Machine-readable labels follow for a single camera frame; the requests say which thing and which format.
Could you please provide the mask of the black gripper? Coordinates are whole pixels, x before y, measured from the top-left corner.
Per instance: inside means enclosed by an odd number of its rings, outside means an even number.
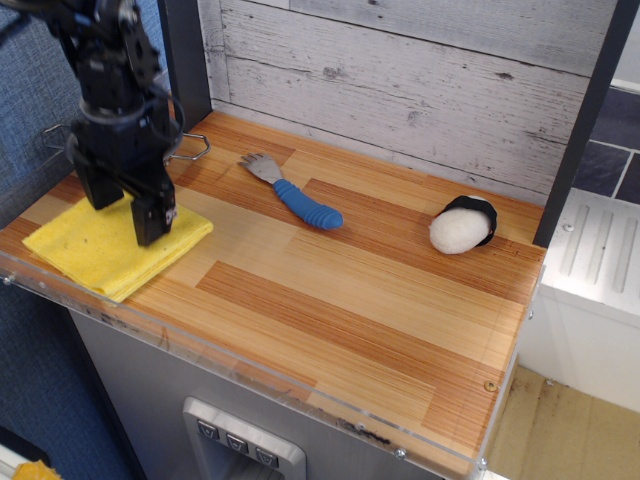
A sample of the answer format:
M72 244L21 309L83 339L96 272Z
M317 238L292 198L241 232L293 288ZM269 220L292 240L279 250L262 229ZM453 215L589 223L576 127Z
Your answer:
M71 125L68 152L95 210L134 196L136 240L148 247L171 231L177 215L164 156L176 146L176 122L164 99L148 100L129 116L81 118Z

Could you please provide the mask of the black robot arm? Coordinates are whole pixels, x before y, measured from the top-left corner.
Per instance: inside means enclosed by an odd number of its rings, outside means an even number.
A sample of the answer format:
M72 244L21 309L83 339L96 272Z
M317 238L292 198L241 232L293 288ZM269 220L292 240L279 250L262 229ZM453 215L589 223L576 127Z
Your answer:
M166 161L183 138L179 102L155 82L159 52L135 1L7 1L18 20L32 18L56 38L80 84L82 116L70 125L65 154L96 210L132 196L136 239L147 247L177 215Z

